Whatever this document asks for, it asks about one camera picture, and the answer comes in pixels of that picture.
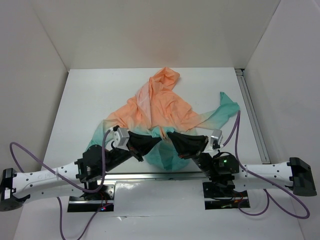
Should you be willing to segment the orange and teal jacket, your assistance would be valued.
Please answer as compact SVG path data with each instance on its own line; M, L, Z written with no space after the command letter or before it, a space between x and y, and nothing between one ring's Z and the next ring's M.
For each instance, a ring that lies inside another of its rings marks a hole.
M240 109L224 92L220 93L219 107L198 114L192 106L173 92L180 74L168 67L150 77L135 96L125 105L112 112L96 128L89 145L107 144L112 140L104 135L115 126L127 128L135 134L160 137L162 140L145 156L150 165L168 172L177 172L189 164L189 160L179 158L168 133L178 132L195 136L196 128L221 129Z

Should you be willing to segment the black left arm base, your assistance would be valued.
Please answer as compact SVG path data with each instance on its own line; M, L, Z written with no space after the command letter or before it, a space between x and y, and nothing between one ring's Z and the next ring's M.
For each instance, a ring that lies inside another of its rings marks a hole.
M115 183L107 182L105 187L99 193L89 197L74 197L70 196L67 206L68 213L94 213L113 212L114 211L114 197L115 197Z

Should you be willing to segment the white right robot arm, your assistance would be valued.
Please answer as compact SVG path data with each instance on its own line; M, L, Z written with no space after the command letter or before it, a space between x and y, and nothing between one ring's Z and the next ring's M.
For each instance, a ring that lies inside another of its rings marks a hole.
M230 196L234 191L276 188L300 197L317 195L311 167L298 157L277 164L241 165L235 155L221 151L221 130L215 129L211 136L175 131L167 135L178 157L193 160L223 196Z

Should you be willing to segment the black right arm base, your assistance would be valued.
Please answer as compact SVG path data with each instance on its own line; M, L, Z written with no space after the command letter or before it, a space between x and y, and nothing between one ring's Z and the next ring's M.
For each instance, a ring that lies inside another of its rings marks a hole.
M247 191L236 192L230 189L220 189L213 182L203 182L203 197L205 210L227 210L250 208Z

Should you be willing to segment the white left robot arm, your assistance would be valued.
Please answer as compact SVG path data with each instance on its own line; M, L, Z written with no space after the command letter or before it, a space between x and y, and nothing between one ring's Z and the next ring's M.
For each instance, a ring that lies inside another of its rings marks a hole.
M106 134L113 137L110 150L105 148L107 138L104 136L102 143L89 146L80 159L67 165L46 166L36 172L5 169L0 182L0 210L12 211L25 203L64 196L86 201L102 197L106 201L108 193L103 184L106 173L132 157L142 162L162 140L125 128L109 129Z

